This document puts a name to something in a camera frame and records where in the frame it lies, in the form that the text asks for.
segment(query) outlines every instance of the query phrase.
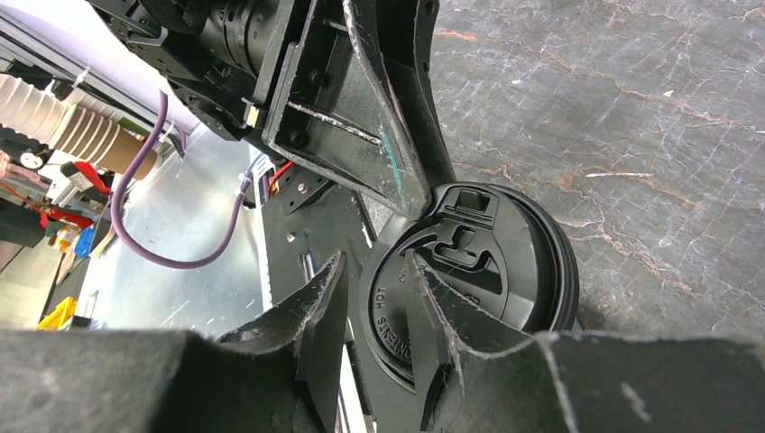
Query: black metal bracket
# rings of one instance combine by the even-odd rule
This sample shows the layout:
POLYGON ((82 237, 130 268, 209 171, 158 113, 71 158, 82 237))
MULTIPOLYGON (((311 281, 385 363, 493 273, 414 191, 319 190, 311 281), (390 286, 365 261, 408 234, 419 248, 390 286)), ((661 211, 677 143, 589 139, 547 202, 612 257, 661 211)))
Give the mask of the black metal bracket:
POLYGON ((459 341, 493 353, 508 350, 529 336, 477 308, 413 251, 407 252, 406 261, 407 274, 412 276, 406 300, 412 371, 422 414, 419 429, 425 431, 448 376, 455 368, 457 375, 463 373, 459 341))
POLYGON ((281 211, 289 215, 316 201, 334 182, 302 167, 292 166, 279 180, 281 211))
POLYGON ((0 332, 4 428, 332 432, 346 266, 333 254, 302 288, 216 343, 180 331, 0 332))
POLYGON ((455 180, 429 82, 436 0, 90 1, 227 140, 409 219, 455 180))
MULTIPOLYGON (((304 273, 298 267, 305 265, 301 258, 310 253, 315 263, 326 261, 333 252, 347 254, 350 284, 349 305, 358 305, 365 298, 359 285, 363 268, 375 243, 361 199, 350 189, 333 184, 311 205, 284 215, 281 194, 275 195, 263 207, 263 230, 274 302, 285 299, 299 287, 304 273)), ((364 321, 359 309, 350 308, 348 319, 353 327, 355 349, 364 382, 358 382, 364 414, 374 417, 380 433, 415 431, 418 418, 417 400, 391 381, 374 361, 370 346, 361 336, 364 321), (370 390, 368 403, 364 389, 370 390)))

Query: scratch on metal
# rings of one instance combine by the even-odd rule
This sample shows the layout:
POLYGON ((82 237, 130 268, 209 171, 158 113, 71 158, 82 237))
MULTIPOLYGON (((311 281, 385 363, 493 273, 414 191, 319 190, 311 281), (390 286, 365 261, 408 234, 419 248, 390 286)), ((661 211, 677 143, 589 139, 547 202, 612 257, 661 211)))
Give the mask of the scratch on metal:
POLYGON ((382 143, 385 145, 385 151, 388 152, 388 159, 391 161, 393 178, 396 180, 396 189, 399 191, 399 198, 401 199, 401 207, 406 207, 406 203, 404 202, 404 187, 399 173, 399 163, 396 161, 396 155, 393 153, 391 141, 388 139, 388 134, 385 133, 382 125, 380 125, 380 136, 382 137, 382 143))
POLYGON ((374 135, 369 134, 366 131, 363 131, 362 129, 360 129, 360 128, 356 127, 356 126, 353 126, 353 125, 350 125, 350 124, 346 124, 346 123, 340 121, 339 119, 337 119, 337 118, 335 118, 335 117, 333 117, 331 115, 325 115, 324 113, 321 113, 320 111, 318 111, 316 109, 309 108, 307 106, 302 106, 300 104, 295 104, 294 102, 289 102, 288 101, 287 105, 292 107, 292 108, 294 108, 294 109, 296 109, 296 110, 298 110, 298 111, 300 111, 301 113, 303 113, 305 115, 310 115, 311 117, 313 117, 315 119, 318 119, 318 120, 324 122, 325 124, 331 124, 332 126, 334 126, 336 128, 340 128, 340 129, 342 129, 343 131, 345 131, 345 132, 347 132, 349 134, 355 135, 356 137, 361 138, 362 140, 364 140, 366 142, 372 143, 372 144, 377 145, 377 146, 383 144, 381 142, 381 140, 379 138, 375 137, 374 135))
POLYGON ((164 327, 164 326, 165 326, 165 324, 167 324, 167 322, 171 321, 171 319, 172 319, 172 318, 174 318, 174 317, 175 317, 175 315, 176 315, 176 314, 178 314, 178 312, 179 312, 179 311, 181 311, 181 310, 182 310, 184 307, 186 307, 186 305, 187 305, 187 304, 189 304, 189 301, 188 301, 188 300, 187 300, 186 302, 184 302, 184 303, 183 303, 183 305, 181 305, 180 307, 178 307, 178 309, 176 309, 175 311, 173 311, 173 312, 172 312, 172 314, 170 314, 170 316, 169 316, 168 318, 166 318, 166 319, 165 319, 165 321, 164 321, 164 322, 162 322, 162 323, 160 324, 160 326, 159 326, 159 327, 164 327))
POLYGON ((622 176, 623 178, 651 178, 653 173, 590 173, 586 178, 602 178, 605 176, 622 176))

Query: red part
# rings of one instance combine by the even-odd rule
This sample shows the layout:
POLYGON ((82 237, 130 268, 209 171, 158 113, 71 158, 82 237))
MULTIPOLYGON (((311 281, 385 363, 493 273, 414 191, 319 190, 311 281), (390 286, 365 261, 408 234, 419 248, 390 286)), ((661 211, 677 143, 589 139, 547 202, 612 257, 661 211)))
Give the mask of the red part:
POLYGON ((57 207, 51 208, 51 210, 48 212, 48 217, 58 221, 74 224, 83 230, 93 224, 93 221, 91 221, 90 218, 85 218, 82 215, 73 214, 71 212, 67 212, 66 210, 61 210, 57 207))
POLYGON ((77 170, 79 170, 80 173, 84 174, 85 177, 90 180, 90 183, 92 183, 93 186, 96 187, 96 189, 98 189, 102 194, 109 194, 112 192, 112 190, 107 187, 106 184, 104 184, 104 181, 98 177, 98 173, 92 165, 84 161, 77 161, 74 162, 74 166, 77 168, 77 170))
POLYGON ((8 185, 6 185, 6 184, 5 184, 5 182, 3 182, 3 181, 1 181, 1 180, 0 180, 0 186, 2 186, 3 188, 7 189, 7 190, 8 190, 8 192, 10 192, 11 194, 13 194, 14 196, 16 196, 16 197, 20 198, 20 199, 21 199, 21 200, 22 200, 24 203, 26 203, 27 205, 29 205, 29 207, 31 207, 32 209, 34 209, 34 210, 36 210, 37 212, 39 212, 39 213, 40 213, 40 225, 41 225, 41 226, 43 226, 43 227, 47 227, 47 226, 48 226, 48 218, 47 218, 47 216, 45 215, 45 211, 44 211, 44 210, 42 210, 42 209, 40 209, 39 207, 35 206, 35 205, 34 205, 34 203, 32 203, 31 201, 29 201, 29 200, 28 200, 26 197, 24 197, 23 195, 21 195, 21 194, 19 194, 18 192, 16 192, 16 190, 15 190, 15 189, 13 189, 13 188, 9 187, 8 185))
POLYGON ((285 171, 289 170, 290 167, 292 167, 292 161, 289 161, 286 164, 284 164, 284 166, 281 167, 279 171, 277 171, 276 174, 273 175, 273 177, 268 181, 269 190, 273 188, 273 184, 276 183, 276 181, 279 180, 281 175, 284 174, 285 171))

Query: machine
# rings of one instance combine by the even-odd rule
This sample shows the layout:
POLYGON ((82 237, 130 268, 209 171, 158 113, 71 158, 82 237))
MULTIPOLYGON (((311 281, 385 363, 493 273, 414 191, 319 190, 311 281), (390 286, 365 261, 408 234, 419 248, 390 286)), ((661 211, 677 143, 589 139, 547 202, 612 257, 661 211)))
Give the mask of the machine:
POLYGON ((344 345, 379 431, 765 425, 761 345, 583 331, 556 221, 519 191, 457 181, 429 81, 438 1, 88 1, 211 130, 286 168, 263 207, 276 305, 217 342, 3 336, 12 425, 333 431, 344 345), (376 239, 346 230, 366 219, 360 194, 396 213, 376 239), (30 364, 53 351, 89 379, 30 364))

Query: bolt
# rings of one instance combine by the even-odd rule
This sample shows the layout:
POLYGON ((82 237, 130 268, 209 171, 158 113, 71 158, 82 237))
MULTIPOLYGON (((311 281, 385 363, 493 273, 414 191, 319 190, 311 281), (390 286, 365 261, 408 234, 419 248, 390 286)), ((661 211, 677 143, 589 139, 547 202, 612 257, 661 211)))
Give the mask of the bolt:
POLYGON ((305 140, 305 134, 300 131, 292 131, 290 134, 290 143, 294 146, 300 146, 305 140))
POLYGON ((314 86, 316 86, 317 84, 320 84, 320 83, 321 83, 321 80, 322 80, 323 78, 324 78, 324 74, 322 74, 322 73, 321 73, 321 71, 320 71, 320 70, 318 70, 318 69, 313 69, 313 70, 312 70, 312 71, 309 73, 309 81, 310 81, 310 83, 311 83, 311 84, 313 84, 314 86))

